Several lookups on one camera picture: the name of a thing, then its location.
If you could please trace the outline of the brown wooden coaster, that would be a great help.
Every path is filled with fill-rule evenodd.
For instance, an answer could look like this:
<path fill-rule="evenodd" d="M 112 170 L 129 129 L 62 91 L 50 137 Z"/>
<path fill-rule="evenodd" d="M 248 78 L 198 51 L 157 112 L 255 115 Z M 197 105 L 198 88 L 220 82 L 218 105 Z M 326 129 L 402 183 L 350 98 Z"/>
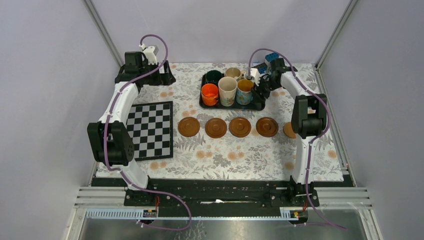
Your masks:
<path fill-rule="evenodd" d="M 178 123 L 178 132 L 184 137 L 193 137 L 200 130 L 200 123 L 194 117 L 185 117 Z"/>
<path fill-rule="evenodd" d="M 223 137 L 227 132 L 227 124 L 221 118 L 211 118 L 205 124 L 206 134 L 213 139 Z"/>
<path fill-rule="evenodd" d="M 244 117 L 235 117 L 229 123 L 230 133 L 238 138 L 244 138 L 251 132 L 251 123 Z"/>
<path fill-rule="evenodd" d="M 263 137 L 273 137 L 279 131 L 278 123 L 271 117 L 260 118 L 255 125 L 256 131 Z"/>

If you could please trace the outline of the blue mug yellow inside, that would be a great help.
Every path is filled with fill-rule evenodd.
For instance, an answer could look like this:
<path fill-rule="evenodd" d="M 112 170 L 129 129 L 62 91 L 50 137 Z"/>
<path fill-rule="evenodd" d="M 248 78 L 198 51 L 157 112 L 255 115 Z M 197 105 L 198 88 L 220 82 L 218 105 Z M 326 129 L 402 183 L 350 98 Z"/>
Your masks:
<path fill-rule="evenodd" d="M 252 88 L 254 83 L 249 79 L 241 79 L 237 82 L 235 100 L 238 104 L 245 106 L 253 100 Z"/>

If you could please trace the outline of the black serving tray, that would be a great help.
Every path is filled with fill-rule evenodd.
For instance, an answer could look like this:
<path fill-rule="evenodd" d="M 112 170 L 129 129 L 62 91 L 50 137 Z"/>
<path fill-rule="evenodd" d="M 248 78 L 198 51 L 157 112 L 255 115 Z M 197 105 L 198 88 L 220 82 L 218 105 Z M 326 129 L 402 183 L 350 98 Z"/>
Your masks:
<path fill-rule="evenodd" d="M 262 111 L 265 108 L 266 104 L 254 93 L 254 82 L 247 79 L 240 80 L 235 89 L 232 104 L 223 105 L 224 98 L 219 91 L 219 80 L 223 77 L 224 74 L 217 70 L 211 70 L 202 76 L 199 95 L 199 105 L 202 108 L 244 111 Z"/>

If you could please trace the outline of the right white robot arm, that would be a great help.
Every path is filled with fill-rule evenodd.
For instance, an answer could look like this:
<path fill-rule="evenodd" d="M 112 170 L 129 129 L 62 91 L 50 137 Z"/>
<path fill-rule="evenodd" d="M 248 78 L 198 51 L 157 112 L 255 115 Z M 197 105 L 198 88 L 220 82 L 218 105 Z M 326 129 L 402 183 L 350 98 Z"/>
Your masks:
<path fill-rule="evenodd" d="M 269 64 L 271 74 L 260 75 L 249 68 L 245 76 L 252 80 L 253 98 L 264 102 L 270 92 L 284 88 L 294 99 L 291 127 L 296 136 L 296 162 L 283 196 L 293 206 L 301 205 L 314 191 L 313 157 L 317 140 L 329 130 L 327 96 L 313 92 L 283 58 Z"/>

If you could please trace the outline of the light wooden coaster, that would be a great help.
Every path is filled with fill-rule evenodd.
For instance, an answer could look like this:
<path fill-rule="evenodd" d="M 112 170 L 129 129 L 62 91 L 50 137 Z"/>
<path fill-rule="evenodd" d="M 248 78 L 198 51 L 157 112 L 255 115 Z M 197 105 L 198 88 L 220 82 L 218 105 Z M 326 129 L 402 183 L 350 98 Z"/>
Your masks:
<path fill-rule="evenodd" d="M 292 123 L 291 122 L 287 122 L 287 123 L 284 124 L 284 126 L 283 126 L 283 132 L 290 139 L 295 139 L 296 138 L 296 133 L 294 132 L 294 130 L 292 128 Z"/>

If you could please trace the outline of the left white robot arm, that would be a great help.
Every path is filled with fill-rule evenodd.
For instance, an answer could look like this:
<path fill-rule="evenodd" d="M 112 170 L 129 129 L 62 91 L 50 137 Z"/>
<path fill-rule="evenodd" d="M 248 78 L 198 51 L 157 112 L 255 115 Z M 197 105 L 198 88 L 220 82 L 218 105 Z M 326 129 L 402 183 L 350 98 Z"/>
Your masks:
<path fill-rule="evenodd" d="M 110 172 L 119 173 L 144 206 L 154 202 L 156 191 L 150 185 L 148 174 L 136 163 L 135 146 L 126 125 L 128 115 L 143 86 L 169 86 L 176 82 L 167 59 L 161 63 L 150 63 L 150 60 L 142 51 L 124 54 L 124 65 L 115 77 L 114 92 L 105 113 L 87 126 L 94 160 L 104 164 Z"/>

